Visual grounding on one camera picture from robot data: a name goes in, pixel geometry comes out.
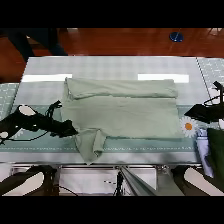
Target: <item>dark green cloth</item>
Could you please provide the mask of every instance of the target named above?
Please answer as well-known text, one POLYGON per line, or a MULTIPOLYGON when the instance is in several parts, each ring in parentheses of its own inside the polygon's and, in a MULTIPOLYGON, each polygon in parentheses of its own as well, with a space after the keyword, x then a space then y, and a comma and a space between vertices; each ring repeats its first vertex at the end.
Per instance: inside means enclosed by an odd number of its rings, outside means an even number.
POLYGON ((224 183, 224 131, 208 128, 210 153, 206 157, 215 178, 224 183))

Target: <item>red wooden floor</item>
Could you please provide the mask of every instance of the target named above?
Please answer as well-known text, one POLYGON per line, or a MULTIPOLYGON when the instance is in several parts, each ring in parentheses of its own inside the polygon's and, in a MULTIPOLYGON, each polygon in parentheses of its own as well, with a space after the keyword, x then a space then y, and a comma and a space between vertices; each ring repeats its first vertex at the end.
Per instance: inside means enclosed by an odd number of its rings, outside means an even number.
MULTIPOLYGON (((222 28, 77 28, 60 29, 59 40, 69 55, 200 56, 224 58, 222 28), (182 32, 181 43, 169 34, 182 32)), ((33 46, 37 56, 50 55, 41 45, 33 46)), ((0 78, 19 82, 25 68, 20 53, 7 37, 0 38, 0 78)))

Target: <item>dark pants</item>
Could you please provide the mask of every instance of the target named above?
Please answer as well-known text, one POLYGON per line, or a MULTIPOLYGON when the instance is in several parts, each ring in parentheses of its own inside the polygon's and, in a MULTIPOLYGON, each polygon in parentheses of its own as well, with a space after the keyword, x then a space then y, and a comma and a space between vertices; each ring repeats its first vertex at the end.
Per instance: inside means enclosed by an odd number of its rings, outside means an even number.
POLYGON ((57 31, 54 28, 7 28, 4 29, 4 32, 23 56, 25 62, 29 57, 35 57, 26 36, 46 47, 54 56, 68 56, 60 46, 57 31))

